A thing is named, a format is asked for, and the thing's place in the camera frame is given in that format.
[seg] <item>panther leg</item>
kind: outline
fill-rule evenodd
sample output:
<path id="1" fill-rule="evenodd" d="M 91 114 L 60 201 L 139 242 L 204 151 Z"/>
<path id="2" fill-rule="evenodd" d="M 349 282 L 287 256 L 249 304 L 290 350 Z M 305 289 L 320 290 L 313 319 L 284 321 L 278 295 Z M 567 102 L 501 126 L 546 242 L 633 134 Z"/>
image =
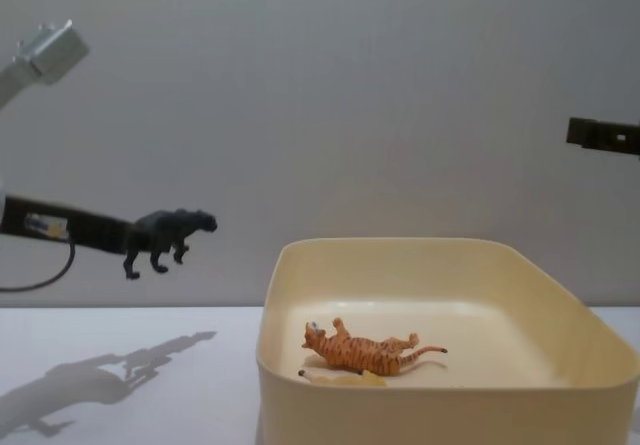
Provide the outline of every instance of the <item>panther leg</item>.
<path id="1" fill-rule="evenodd" d="M 127 252 L 127 258 L 125 258 L 124 263 L 122 264 L 127 280 L 137 280 L 138 278 L 140 278 L 140 273 L 133 271 L 133 262 L 135 262 L 137 256 L 137 250 L 129 250 Z"/>
<path id="2" fill-rule="evenodd" d="M 182 257 L 184 257 L 184 254 L 189 251 L 189 245 L 185 245 L 184 240 L 176 240 L 173 243 L 173 246 L 176 249 L 173 254 L 173 259 L 176 263 L 182 265 Z"/>
<path id="3" fill-rule="evenodd" d="M 161 253 L 162 253 L 161 250 L 154 250 L 151 252 L 151 266 L 158 273 L 167 273 L 169 269 L 164 265 L 161 265 L 160 263 L 158 263 Z"/>

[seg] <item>cream plastic bin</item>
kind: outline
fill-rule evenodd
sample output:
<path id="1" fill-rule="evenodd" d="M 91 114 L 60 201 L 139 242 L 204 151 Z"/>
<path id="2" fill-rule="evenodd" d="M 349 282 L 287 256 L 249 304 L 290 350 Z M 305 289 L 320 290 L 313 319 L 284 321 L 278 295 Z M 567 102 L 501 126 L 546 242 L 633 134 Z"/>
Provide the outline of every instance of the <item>cream plastic bin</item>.
<path id="1" fill-rule="evenodd" d="M 448 349 L 387 388 L 310 384 L 333 335 Z M 264 445 L 624 445 L 635 350 L 513 249 L 472 239 L 318 239 L 285 247 L 257 344 Z"/>

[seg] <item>orange tiger figurine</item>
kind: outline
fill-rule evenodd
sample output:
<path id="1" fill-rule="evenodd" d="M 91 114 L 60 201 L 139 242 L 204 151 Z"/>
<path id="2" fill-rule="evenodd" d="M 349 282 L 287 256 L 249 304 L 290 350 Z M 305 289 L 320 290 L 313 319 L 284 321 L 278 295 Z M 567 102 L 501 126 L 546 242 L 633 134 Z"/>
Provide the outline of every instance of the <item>orange tiger figurine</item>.
<path id="1" fill-rule="evenodd" d="M 315 322 L 307 322 L 305 343 L 302 344 L 302 348 L 312 349 L 332 367 L 346 367 L 360 372 L 368 370 L 380 376 L 398 375 L 402 367 L 414 363 L 423 353 L 448 353 L 446 348 L 429 346 L 401 357 L 404 350 L 418 344 L 418 334 L 411 333 L 409 340 L 391 337 L 376 342 L 368 338 L 352 337 L 341 318 L 334 318 L 333 326 L 336 334 L 327 338 L 326 330 L 319 328 Z"/>

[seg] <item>white table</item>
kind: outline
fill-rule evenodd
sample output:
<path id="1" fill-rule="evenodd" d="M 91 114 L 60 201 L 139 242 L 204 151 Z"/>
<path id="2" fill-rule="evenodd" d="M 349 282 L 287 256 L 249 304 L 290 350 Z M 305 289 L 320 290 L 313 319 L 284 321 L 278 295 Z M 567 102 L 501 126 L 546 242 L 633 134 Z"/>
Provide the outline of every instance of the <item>white table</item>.
<path id="1" fill-rule="evenodd" d="M 594 310 L 640 350 L 640 308 Z M 259 444 L 261 315 L 260 307 L 0 309 L 0 445 Z M 127 379 L 123 357 L 136 351 L 134 364 L 151 363 Z M 22 426 L 7 433 L 9 416 Z M 640 411 L 636 419 L 640 428 Z M 640 445 L 640 434 L 629 444 Z"/>

